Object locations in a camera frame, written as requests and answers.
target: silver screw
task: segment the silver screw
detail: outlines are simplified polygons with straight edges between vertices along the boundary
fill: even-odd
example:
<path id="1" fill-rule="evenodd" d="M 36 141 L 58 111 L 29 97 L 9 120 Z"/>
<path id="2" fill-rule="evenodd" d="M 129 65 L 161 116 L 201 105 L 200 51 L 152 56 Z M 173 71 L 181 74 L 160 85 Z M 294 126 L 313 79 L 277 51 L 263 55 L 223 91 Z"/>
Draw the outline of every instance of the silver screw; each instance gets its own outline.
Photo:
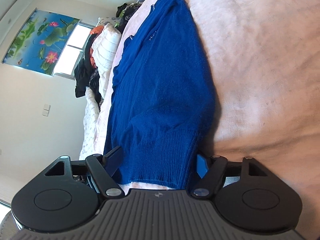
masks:
<path id="1" fill-rule="evenodd" d="M 199 197 L 205 197 L 205 196 L 209 195 L 209 190 L 207 190 L 205 188 L 197 188 L 193 191 L 193 194 L 195 194 L 196 196 L 199 196 Z"/>
<path id="2" fill-rule="evenodd" d="M 106 191 L 106 194 L 110 197 L 116 197 L 121 194 L 121 190 L 119 190 L 118 188 L 110 188 Z"/>

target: gray ridged panel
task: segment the gray ridged panel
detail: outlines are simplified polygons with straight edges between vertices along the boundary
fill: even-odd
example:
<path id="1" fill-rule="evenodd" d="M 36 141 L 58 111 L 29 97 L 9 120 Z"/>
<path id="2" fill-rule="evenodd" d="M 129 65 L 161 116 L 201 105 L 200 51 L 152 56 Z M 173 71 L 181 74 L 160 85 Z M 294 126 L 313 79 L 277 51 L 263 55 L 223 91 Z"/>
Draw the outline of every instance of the gray ridged panel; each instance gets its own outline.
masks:
<path id="1" fill-rule="evenodd" d="M 210 202 L 191 198 L 185 191 L 139 189 L 131 190 L 123 199 L 108 200 L 95 218 L 77 229 L 55 234 L 42 234 L 23 229 L 12 238 L 12 240 L 87 239 L 303 240 L 294 231 L 274 236 L 258 236 L 243 232 L 226 223 Z"/>

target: patterned pillow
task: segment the patterned pillow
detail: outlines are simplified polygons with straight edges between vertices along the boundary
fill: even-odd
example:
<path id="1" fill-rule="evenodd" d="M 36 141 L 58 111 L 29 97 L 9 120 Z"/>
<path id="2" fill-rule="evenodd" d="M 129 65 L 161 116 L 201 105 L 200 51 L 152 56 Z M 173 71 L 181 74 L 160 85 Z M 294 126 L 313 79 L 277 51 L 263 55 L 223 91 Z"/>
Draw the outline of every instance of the patterned pillow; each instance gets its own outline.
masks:
<path id="1" fill-rule="evenodd" d="M 119 24 L 121 21 L 121 18 L 117 18 L 117 17 L 99 17 L 99 22 L 96 25 L 97 26 L 106 26 L 108 23 L 111 23 L 113 26 L 115 26 L 116 24 Z"/>

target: light switch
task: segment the light switch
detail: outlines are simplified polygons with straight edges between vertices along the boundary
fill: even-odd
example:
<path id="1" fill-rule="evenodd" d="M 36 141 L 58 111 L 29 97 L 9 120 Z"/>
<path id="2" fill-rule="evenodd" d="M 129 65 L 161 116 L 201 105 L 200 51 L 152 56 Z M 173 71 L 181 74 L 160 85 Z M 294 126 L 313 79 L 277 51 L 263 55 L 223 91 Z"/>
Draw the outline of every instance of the light switch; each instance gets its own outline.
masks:
<path id="1" fill-rule="evenodd" d="M 45 104 L 45 105 L 44 105 L 44 108 L 43 108 L 43 110 L 48 110 L 48 111 L 49 111 L 49 110 L 50 110 L 50 105 L 48 105 L 48 104 Z"/>
<path id="2" fill-rule="evenodd" d="M 42 110 L 42 115 L 48 116 L 49 115 L 49 110 Z"/>

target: window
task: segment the window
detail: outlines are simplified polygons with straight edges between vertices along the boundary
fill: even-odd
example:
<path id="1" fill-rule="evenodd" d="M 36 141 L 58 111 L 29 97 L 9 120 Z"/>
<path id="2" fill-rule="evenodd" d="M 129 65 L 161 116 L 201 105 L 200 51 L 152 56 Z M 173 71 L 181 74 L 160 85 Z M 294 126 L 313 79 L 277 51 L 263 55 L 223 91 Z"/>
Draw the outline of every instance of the window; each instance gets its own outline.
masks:
<path id="1" fill-rule="evenodd" d="M 73 30 L 53 70 L 54 75 L 74 79 L 74 69 L 84 57 L 92 26 L 79 23 Z"/>
<path id="2" fill-rule="evenodd" d="M 7 205 L 4 205 L 0 202 L 0 223 L 4 219 L 5 215 L 10 211 L 10 207 Z"/>

